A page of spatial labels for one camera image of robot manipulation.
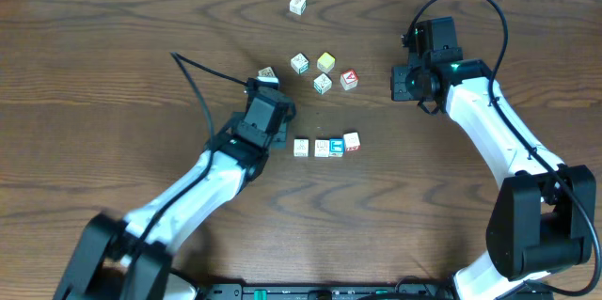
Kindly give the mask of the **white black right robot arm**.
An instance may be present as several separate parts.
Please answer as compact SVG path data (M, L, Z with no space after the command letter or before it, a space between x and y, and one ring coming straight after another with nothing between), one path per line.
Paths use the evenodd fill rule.
M586 166L567 166L526 127L503 97L496 72L480 59L465 60L448 42L412 46L408 63L391 71L397 102L435 103L468 135L491 170L499 194L486 234L485 252L453 277L460 299L500 299L530 288L561 293L542 283L587 261L590 281L601 277L601 243L594 228L596 181Z

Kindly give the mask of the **white block blue side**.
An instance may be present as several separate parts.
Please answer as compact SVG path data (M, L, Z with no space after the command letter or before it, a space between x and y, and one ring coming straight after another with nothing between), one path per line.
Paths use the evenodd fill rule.
M293 156L308 157L309 156L309 141L307 139L296 138L293 141Z

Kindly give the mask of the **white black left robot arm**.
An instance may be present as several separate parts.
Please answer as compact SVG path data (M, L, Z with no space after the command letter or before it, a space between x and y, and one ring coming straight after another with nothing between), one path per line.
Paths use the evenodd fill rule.
M200 288L173 271L173 258L217 208L262 172L290 117L235 113L198 161L147 205L117 220L105 213L86 225L54 297L197 299Z

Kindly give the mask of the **white block red side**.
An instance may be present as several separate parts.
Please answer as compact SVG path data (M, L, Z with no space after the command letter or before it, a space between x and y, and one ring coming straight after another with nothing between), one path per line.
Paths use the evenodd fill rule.
M345 146L342 138L331 138L329 140L329 156L330 157L342 157L344 154Z

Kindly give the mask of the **cream block with red drawing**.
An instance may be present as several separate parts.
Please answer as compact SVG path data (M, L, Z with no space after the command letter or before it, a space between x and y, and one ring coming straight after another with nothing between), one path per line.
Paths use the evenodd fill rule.
M326 139L316 139L314 142L314 156L328 157L330 141Z

